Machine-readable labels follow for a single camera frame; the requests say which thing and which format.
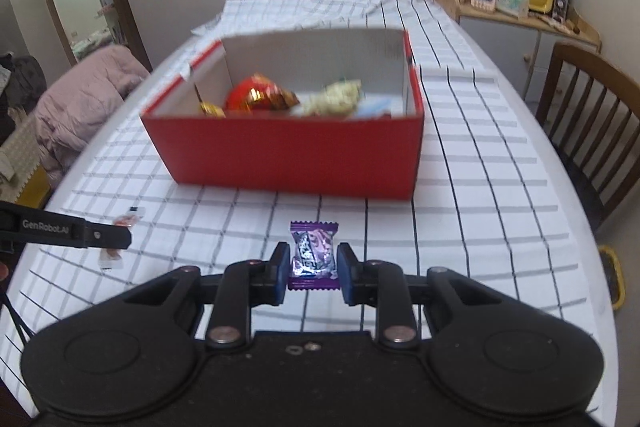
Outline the purple candy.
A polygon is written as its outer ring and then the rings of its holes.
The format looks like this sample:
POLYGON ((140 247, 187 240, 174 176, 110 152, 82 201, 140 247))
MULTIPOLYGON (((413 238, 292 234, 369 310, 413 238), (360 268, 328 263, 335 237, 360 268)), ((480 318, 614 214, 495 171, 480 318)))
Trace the purple candy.
POLYGON ((340 288, 333 239, 337 222, 292 221, 294 239, 288 288, 291 291, 336 291, 340 288))

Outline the light blue biscuit packet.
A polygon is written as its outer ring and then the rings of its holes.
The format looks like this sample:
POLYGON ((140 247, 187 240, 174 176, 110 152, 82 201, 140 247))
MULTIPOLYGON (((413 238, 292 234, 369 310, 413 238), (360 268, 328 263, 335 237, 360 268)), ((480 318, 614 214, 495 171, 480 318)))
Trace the light blue biscuit packet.
POLYGON ((378 118, 392 113, 391 98, 363 98, 357 105, 352 117, 358 119, 378 118))

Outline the pale green snack packet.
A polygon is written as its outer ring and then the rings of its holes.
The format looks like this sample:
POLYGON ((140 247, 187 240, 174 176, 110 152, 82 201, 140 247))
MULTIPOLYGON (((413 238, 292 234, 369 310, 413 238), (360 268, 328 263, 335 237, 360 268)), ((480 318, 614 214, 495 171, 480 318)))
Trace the pale green snack packet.
POLYGON ((361 98, 359 79, 340 80, 294 106, 291 114, 305 117, 346 117, 355 112, 361 98))

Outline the yellow candy wrapper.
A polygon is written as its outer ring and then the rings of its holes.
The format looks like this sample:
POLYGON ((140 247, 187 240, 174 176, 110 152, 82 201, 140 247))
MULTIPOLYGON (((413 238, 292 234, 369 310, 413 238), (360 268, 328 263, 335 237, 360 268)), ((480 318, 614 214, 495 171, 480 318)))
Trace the yellow candy wrapper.
POLYGON ((198 89, 198 86, 194 87, 194 91, 195 91, 196 97, 198 98, 198 106, 200 106, 201 112, 205 116, 215 117, 215 118, 226 117, 226 113, 224 113, 224 110, 221 107, 204 100, 204 98, 201 95, 200 89, 198 89))

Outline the red snack bag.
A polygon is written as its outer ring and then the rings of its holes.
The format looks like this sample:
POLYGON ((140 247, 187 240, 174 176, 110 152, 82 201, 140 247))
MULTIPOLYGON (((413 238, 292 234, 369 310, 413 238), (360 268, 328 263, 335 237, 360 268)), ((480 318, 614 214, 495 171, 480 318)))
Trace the red snack bag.
POLYGON ((224 108, 232 112, 281 112, 299 104, 292 92, 281 88, 269 78, 254 74, 241 80, 228 93, 224 108))

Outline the orange small candy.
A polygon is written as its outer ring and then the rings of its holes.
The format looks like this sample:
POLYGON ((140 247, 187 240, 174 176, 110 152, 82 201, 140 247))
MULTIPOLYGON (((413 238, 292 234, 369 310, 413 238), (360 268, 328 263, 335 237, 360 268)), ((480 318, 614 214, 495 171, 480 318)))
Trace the orange small candy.
POLYGON ((129 207, 107 227, 106 243, 99 254, 99 269, 111 271, 124 266, 122 253, 132 243, 131 229, 141 221, 145 211, 140 206, 129 207))

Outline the pink jacket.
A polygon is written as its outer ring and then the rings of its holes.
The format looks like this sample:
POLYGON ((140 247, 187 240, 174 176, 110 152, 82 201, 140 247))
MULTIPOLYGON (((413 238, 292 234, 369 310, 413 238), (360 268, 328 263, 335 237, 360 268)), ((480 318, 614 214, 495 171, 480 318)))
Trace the pink jacket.
POLYGON ((106 46, 56 80, 35 108, 40 164, 50 187, 70 167, 149 71, 126 46, 106 46))

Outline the red cardboard box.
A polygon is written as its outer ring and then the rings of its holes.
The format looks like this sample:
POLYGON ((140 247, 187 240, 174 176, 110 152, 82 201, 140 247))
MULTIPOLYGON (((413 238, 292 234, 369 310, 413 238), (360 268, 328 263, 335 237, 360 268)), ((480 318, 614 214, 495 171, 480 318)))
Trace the red cardboard box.
POLYGON ((420 164, 424 104, 408 32, 388 28, 268 31, 215 40, 142 110, 172 179, 183 184, 373 199, 409 199, 420 164), (392 113, 358 119, 232 112, 205 116, 194 87, 217 106, 251 75, 301 100, 359 79, 362 98, 392 113))

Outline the white grid tablecloth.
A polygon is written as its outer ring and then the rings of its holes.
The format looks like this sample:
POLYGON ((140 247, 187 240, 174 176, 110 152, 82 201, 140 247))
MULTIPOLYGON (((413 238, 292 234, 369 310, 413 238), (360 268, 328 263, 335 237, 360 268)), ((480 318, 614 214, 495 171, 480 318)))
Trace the white grid tablecloth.
POLYGON ((1 319, 37 426, 594 426, 580 246, 433 0, 231 0, 80 156, 1 319))

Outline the wooden grey cabinet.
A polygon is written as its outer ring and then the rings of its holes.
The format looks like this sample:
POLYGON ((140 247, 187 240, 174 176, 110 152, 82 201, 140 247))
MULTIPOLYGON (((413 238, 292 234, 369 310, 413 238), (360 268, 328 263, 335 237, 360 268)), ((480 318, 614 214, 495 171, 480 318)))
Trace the wooden grey cabinet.
POLYGON ((536 17, 518 20, 500 12, 479 11, 467 1, 435 1, 480 46, 530 107, 540 101, 555 43, 568 41, 596 53, 602 48, 600 34, 575 10, 568 11, 568 31, 563 32, 536 17))

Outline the wooden chair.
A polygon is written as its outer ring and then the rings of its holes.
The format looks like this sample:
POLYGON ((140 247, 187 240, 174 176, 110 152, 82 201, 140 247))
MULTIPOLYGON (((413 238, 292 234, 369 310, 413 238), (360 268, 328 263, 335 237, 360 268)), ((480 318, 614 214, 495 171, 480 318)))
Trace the wooden chair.
POLYGON ((598 231, 639 185, 639 83, 600 54, 555 43, 536 119, 598 231))

